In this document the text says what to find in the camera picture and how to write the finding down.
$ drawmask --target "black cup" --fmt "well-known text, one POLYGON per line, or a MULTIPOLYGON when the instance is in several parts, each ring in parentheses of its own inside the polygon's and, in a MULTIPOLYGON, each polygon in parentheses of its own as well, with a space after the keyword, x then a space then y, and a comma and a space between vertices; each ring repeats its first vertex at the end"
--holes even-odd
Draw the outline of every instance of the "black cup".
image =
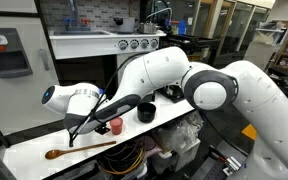
POLYGON ((151 103, 141 103, 137 106, 137 117, 143 123, 150 123, 155 118, 156 107, 151 103))

